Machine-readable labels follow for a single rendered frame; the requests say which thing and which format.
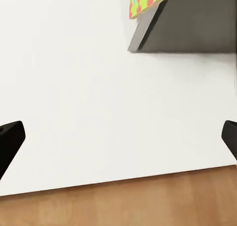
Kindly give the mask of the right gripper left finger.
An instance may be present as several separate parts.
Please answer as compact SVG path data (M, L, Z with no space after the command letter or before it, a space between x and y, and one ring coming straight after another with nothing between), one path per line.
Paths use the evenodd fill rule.
M25 139L24 125L20 120L0 126L0 180Z

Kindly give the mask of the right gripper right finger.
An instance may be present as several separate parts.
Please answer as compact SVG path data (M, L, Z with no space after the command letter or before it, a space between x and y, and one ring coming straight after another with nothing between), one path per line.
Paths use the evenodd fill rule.
M237 160L237 122L225 121L221 137Z

